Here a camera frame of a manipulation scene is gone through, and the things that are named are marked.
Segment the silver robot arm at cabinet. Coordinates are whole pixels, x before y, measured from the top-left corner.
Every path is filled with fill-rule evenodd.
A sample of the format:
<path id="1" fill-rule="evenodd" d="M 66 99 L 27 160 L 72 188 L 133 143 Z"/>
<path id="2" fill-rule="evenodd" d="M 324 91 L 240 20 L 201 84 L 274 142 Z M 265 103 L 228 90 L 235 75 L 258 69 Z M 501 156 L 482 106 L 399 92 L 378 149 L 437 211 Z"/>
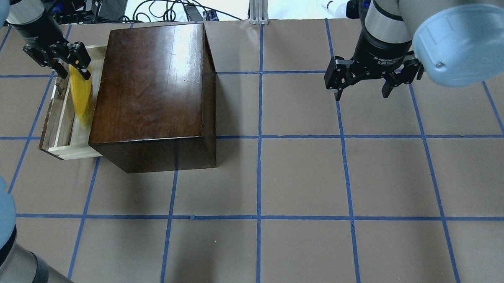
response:
<path id="1" fill-rule="evenodd" d="M 83 79 L 91 78 L 91 57 L 83 42 L 70 43 L 42 0 L 0 0 L 0 29 L 7 23 L 25 40 L 23 51 L 41 67 L 54 70 L 61 78 L 71 65 Z"/>

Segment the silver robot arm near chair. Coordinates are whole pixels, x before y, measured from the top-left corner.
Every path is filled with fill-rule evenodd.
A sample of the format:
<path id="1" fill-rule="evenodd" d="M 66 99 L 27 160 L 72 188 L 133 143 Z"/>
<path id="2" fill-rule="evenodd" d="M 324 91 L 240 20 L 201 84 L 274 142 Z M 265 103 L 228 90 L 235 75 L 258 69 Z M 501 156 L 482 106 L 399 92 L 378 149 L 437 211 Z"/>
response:
<path id="1" fill-rule="evenodd" d="M 333 56 L 325 72 L 336 100 L 364 80 L 384 79 L 387 98 L 423 73 L 464 87 L 504 71 L 504 0 L 349 0 L 345 15 L 362 30 L 353 56 Z"/>

